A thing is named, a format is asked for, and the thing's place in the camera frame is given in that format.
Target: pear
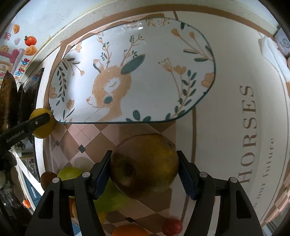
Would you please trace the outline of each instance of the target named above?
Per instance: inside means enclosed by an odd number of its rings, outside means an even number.
[[[119,190],[138,199],[165,191],[178,173],[173,145],[160,134],[143,134],[123,140],[112,152],[110,175]]]

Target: deer ear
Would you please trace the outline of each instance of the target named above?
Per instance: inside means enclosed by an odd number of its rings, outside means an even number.
[[[144,58],[145,54],[142,54],[127,62],[121,69],[121,75],[127,75],[136,70],[142,64]]]
[[[96,69],[96,70],[98,70],[98,72],[100,72],[101,73],[101,70],[93,63],[93,66],[94,66],[94,68]]]

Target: brown fruit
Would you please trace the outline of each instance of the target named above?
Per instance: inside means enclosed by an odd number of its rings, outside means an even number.
[[[44,172],[41,177],[40,177],[40,184],[41,187],[43,188],[43,190],[45,191],[47,189],[47,187],[49,186],[49,184],[51,183],[51,181],[57,177],[57,175],[53,172],[47,171]]]
[[[17,125],[17,102],[16,81],[7,71],[0,89],[0,134]]]
[[[176,150],[156,133],[125,139],[116,146],[110,161],[111,179],[133,199],[165,191],[178,168]]]

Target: yellow fruit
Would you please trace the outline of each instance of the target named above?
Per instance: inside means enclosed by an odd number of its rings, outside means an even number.
[[[75,202],[73,202],[71,205],[71,211],[72,211],[73,216],[76,219],[79,219],[77,216],[77,208],[76,208]],[[98,214],[98,217],[99,217],[101,224],[103,224],[106,220],[107,214],[105,212],[97,212],[97,214]]]
[[[50,133],[53,131],[53,127],[55,125],[55,119],[54,119],[53,115],[51,114],[51,111],[49,111],[45,108],[35,109],[29,117],[29,119],[31,120],[31,119],[35,118],[36,116],[39,116],[39,115],[44,114],[46,112],[49,114],[50,120],[48,123],[38,127],[36,130],[34,130],[33,135],[36,138],[46,138],[47,136],[49,136]]]
[[[72,213],[73,213],[73,216],[74,216],[75,218],[79,219],[79,218],[77,217],[77,207],[76,207],[76,205],[75,205],[75,202],[73,202],[73,204],[72,204]]]
[[[132,199],[162,193],[179,168],[172,144],[160,134],[141,134],[123,140],[113,150],[110,177]]]
[[[106,220],[106,217],[107,217],[107,213],[103,212],[103,211],[100,211],[100,212],[97,212],[98,213],[98,217],[100,219],[100,222],[101,224],[103,224]]]
[[[70,217],[74,218],[72,206],[75,203],[75,200],[73,198],[68,198],[68,199],[69,199],[69,202],[70,202]]]

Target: oval plate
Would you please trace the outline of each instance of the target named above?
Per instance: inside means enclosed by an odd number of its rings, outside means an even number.
[[[146,19],[72,47],[53,74],[49,104],[62,123],[170,121],[189,112],[214,78],[214,56],[199,30]]]

